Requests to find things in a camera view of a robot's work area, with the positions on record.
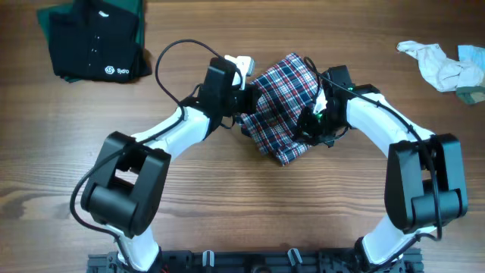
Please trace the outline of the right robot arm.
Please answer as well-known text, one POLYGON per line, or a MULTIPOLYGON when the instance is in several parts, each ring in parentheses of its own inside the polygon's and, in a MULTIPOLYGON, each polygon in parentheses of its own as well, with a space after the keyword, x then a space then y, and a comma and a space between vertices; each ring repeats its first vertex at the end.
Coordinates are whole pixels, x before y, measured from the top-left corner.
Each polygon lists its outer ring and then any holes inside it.
POLYGON ((423 238, 439 241, 443 228, 465 216, 468 195, 461 143, 410 121, 370 84, 352 83, 345 65, 315 75, 318 94, 304 107, 295 140, 331 147, 357 129, 386 156, 386 214, 372 232, 359 238, 348 262, 376 272, 397 263, 423 238))

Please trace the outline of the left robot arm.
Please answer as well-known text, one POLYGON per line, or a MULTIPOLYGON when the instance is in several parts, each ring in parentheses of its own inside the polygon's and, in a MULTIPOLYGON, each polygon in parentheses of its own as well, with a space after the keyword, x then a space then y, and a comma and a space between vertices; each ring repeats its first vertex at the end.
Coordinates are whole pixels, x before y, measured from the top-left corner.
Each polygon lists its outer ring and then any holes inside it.
POLYGON ((110 134, 81 196, 82 208, 114 236, 117 251, 90 255, 89 272, 190 271, 191 252, 166 252, 151 223, 161 201, 171 161, 205 140, 224 117, 253 113, 261 95, 246 82, 249 56, 213 58, 196 97, 181 101, 167 120, 142 133, 110 134))

